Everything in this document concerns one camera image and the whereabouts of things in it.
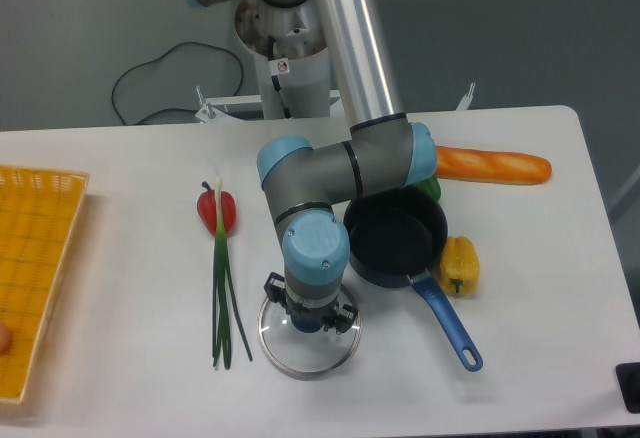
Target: saucepan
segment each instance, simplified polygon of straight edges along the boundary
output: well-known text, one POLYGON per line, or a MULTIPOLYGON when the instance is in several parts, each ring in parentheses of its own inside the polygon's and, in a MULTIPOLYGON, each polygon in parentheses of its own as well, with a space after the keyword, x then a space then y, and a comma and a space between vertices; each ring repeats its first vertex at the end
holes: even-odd
POLYGON ((411 286, 431 307, 462 365, 482 368, 482 357, 438 282, 429 272, 447 241, 440 205, 408 186, 353 200, 344 224, 351 243, 351 266, 385 288, 411 286))

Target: blue handle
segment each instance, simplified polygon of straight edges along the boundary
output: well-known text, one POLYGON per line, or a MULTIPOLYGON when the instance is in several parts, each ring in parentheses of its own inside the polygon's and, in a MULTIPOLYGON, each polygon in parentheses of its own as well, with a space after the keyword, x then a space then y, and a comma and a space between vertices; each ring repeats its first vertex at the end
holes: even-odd
POLYGON ((471 337, 435 278, 428 272, 422 273, 411 279, 411 288, 429 304, 463 366, 469 371, 478 371, 482 368, 480 352, 471 341, 471 337), (475 363, 469 361, 464 354, 465 350, 470 353, 475 363))

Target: green onion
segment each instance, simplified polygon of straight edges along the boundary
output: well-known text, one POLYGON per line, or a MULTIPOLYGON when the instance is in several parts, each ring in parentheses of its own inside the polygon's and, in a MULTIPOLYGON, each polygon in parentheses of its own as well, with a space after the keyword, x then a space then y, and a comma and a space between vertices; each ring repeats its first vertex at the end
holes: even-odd
POLYGON ((215 197, 217 218, 215 250, 213 253, 213 313, 211 320, 213 327, 213 366, 217 366, 218 360, 220 359, 220 352, 222 352, 224 367, 228 370, 231 368, 231 322, 229 318, 229 306, 227 304, 227 285, 229 287, 229 295, 231 296, 233 315, 238 322, 240 336, 242 337, 249 361, 253 361, 253 356, 251 355, 247 336, 242 326, 240 314, 238 313, 238 304, 233 290, 231 265, 229 263, 229 248, 227 246, 227 232, 224 228, 222 216, 222 179, 220 177, 216 178, 215 181, 215 197))

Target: orange tray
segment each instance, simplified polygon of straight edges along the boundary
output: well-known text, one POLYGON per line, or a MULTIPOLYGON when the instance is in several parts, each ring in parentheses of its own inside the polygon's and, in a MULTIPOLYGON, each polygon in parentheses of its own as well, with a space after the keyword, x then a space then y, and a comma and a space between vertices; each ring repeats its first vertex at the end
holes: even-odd
POLYGON ((0 165, 0 402, 22 402, 89 175, 0 165))

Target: baguette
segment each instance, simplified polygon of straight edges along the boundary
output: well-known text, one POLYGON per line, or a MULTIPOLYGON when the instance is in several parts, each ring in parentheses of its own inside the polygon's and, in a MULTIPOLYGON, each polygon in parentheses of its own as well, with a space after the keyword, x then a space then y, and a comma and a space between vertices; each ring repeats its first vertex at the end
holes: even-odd
POLYGON ((435 176, 463 181, 510 185, 538 185, 551 177, 551 163, 544 158, 510 151, 481 151, 436 146, 435 176))

